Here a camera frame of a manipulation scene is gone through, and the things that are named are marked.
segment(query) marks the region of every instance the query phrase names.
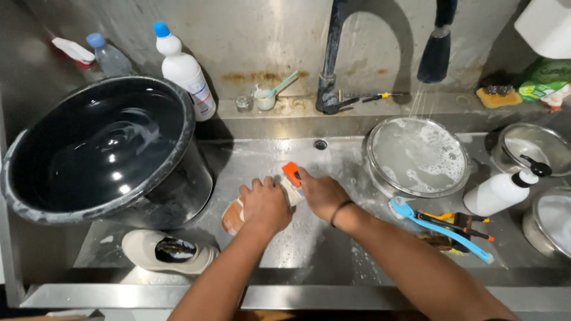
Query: sponge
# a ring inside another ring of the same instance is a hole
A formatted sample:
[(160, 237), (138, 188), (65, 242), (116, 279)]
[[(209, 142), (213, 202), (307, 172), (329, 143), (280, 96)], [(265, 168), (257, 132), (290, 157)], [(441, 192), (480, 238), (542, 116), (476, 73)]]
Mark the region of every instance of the sponge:
[(513, 88), (510, 90), (509, 94), (505, 96), (488, 94), (484, 88), (480, 88), (476, 90), (476, 96), (478, 96), (486, 108), (490, 109), (501, 106), (517, 105), (522, 102), (520, 95)]

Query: sink drain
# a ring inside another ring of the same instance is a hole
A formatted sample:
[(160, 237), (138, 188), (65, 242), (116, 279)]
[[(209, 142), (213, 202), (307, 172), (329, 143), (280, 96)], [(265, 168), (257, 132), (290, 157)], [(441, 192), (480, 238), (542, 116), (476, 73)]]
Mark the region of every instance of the sink drain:
[(327, 148), (327, 142), (322, 139), (319, 139), (316, 140), (315, 143), (313, 143), (313, 146), (318, 150), (324, 150)]

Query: blue bottle cap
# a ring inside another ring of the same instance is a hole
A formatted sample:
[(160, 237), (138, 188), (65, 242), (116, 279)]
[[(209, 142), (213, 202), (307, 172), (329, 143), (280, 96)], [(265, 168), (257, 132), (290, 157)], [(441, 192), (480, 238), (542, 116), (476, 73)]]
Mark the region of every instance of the blue bottle cap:
[(87, 43), (93, 48), (99, 48), (105, 45), (105, 38), (101, 34), (90, 34), (85, 38)]
[(155, 34), (159, 38), (171, 35), (171, 31), (168, 29), (167, 24), (162, 21), (153, 23), (152, 28), (155, 29)]

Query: black wristband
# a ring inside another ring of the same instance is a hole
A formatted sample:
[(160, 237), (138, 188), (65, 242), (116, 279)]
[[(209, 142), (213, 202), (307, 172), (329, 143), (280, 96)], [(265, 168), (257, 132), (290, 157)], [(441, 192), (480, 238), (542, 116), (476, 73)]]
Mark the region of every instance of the black wristband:
[(339, 205), (339, 206), (337, 207), (337, 209), (335, 210), (335, 212), (333, 212), (333, 215), (331, 215), (331, 220), (329, 221), (329, 223), (331, 224), (331, 226), (333, 226), (333, 228), (337, 228), (337, 227), (335, 226), (335, 224), (333, 224), (333, 220), (334, 220), (335, 217), (337, 216), (337, 213), (339, 213), (339, 211), (340, 211), (343, 207), (345, 207), (345, 206), (347, 206), (347, 205), (349, 205), (349, 204), (355, 204), (355, 202), (353, 202), (352, 200), (348, 199), (348, 200), (346, 200), (345, 202), (341, 203), (341, 205)]

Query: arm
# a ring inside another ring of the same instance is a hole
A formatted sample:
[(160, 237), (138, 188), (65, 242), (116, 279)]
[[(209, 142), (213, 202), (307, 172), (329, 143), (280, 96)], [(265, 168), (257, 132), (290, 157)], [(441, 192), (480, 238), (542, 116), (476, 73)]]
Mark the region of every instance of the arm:
[(271, 239), (291, 222), (286, 196), (271, 177), (240, 186), (244, 220), (236, 237), (176, 305), (168, 321), (230, 320), (254, 265)]
[[(309, 207), (329, 222), (349, 196), (331, 177), (314, 178), (302, 168), (299, 174)], [(399, 290), (430, 319), (517, 319), (462, 267), (413, 234), (375, 218), (355, 204), (343, 207), (334, 224), (370, 253)]]

